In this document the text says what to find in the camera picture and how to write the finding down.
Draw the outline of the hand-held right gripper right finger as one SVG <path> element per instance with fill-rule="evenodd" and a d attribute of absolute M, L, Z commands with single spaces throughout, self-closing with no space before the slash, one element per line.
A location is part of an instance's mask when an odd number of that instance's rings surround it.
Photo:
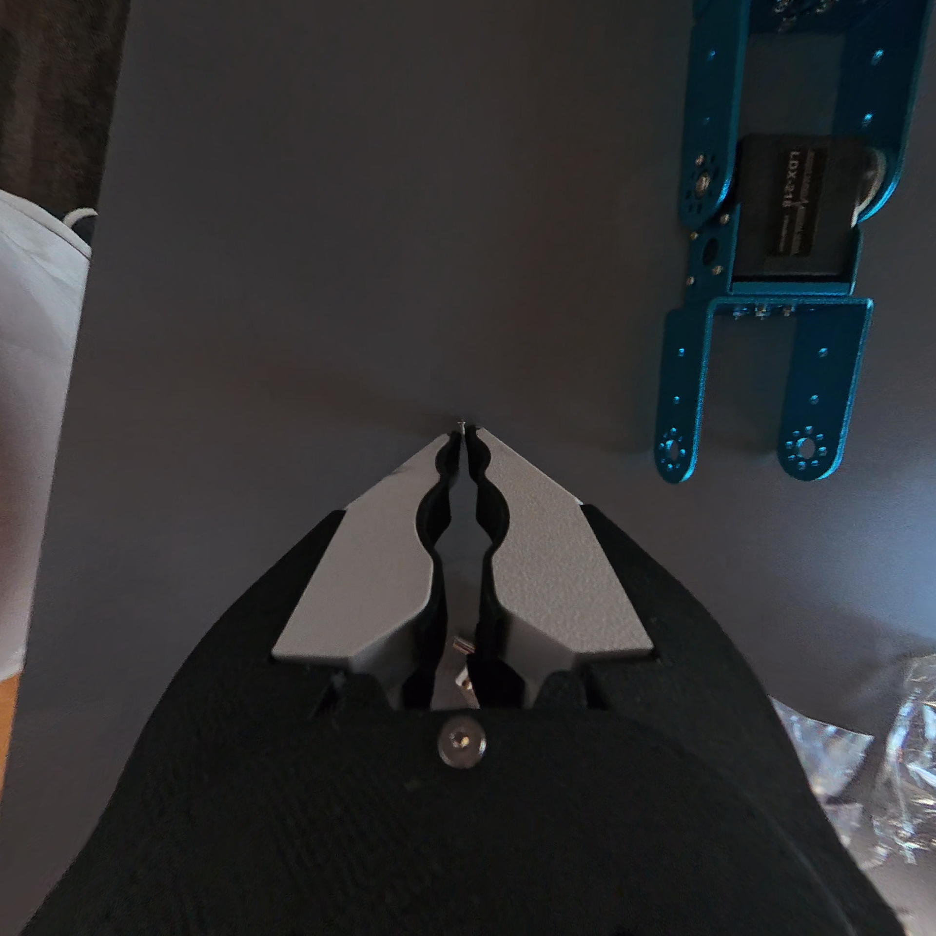
<path fill-rule="evenodd" d="M 585 664 L 649 658 L 653 643 L 579 498 L 486 429 L 469 427 L 465 447 L 489 540 L 476 688 L 540 689 Z"/>

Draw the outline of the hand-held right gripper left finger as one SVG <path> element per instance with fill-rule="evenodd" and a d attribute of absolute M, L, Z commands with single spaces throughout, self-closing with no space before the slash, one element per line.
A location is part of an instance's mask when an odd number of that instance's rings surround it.
<path fill-rule="evenodd" d="M 285 629 L 282 663 L 403 686 L 434 670 L 447 635 L 437 543 L 451 522 L 462 434 L 434 439 L 342 513 Z"/>

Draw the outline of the crumpled clear plastic bag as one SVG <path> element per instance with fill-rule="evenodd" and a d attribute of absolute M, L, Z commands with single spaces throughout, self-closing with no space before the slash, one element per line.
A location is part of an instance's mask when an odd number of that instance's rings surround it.
<path fill-rule="evenodd" d="M 837 802 L 858 776 L 872 746 L 872 735 L 810 718 L 776 698 L 770 699 L 813 795 L 822 805 Z"/>
<path fill-rule="evenodd" d="M 879 850 L 917 865 L 935 852 L 935 655 L 910 661 L 875 779 Z"/>

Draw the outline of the person's white shirt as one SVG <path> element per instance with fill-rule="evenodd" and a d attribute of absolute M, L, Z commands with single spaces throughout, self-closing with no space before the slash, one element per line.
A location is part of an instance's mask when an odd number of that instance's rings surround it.
<path fill-rule="evenodd" d="M 1 192 L 1 680 L 22 670 L 91 247 Z"/>

